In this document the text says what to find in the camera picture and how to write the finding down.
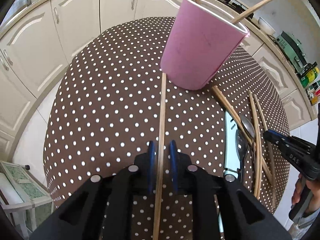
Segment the grey sleeve right forearm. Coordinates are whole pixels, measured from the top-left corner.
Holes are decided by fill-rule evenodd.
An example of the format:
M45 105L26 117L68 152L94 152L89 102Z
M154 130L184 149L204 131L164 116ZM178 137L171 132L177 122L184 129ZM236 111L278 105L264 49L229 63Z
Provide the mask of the grey sleeve right forearm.
M301 217L298 222L294 222L289 228L288 232L293 240L301 239L306 232L310 229L313 222L316 220L319 214L319 209L314 213L307 215L306 217Z

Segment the person's right hand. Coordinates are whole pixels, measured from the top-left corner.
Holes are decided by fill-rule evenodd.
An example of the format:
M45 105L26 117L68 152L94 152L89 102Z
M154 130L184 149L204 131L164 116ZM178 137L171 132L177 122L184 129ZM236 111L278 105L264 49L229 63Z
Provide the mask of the person's right hand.
M295 184L295 190L292 196L292 205L297 204L300 201L300 195L303 190L302 186L302 174L299 174L298 180ZM306 186L310 189L310 191L313 194L313 197L310 200L310 203L308 205L308 208L306 209L305 213L307 215L310 215L317 211L320 207L320 185L319 185L319 180L314 180L314 181L306 181Z

